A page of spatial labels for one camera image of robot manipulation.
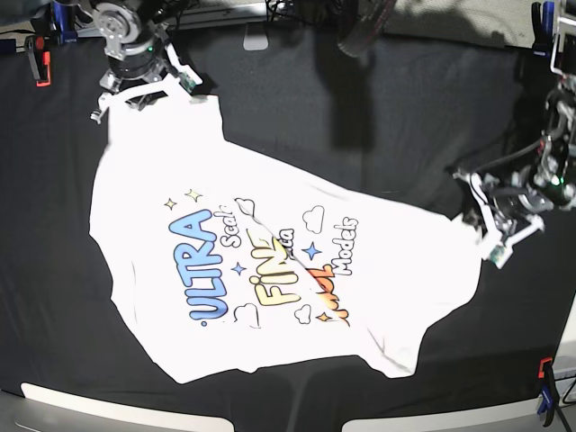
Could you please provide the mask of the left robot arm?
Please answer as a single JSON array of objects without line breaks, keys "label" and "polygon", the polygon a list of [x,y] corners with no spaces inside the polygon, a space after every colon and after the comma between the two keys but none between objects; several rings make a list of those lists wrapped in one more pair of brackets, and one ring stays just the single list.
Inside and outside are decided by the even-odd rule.
[{"label": "left robot arm", "polygon": [[509,245],[542,230],[542,213],[575,206],[575,3],[534,1],[533,54],[555,83],[544,99],[544,125],[533,143],[453,176],[475,201],[463,222]]}]

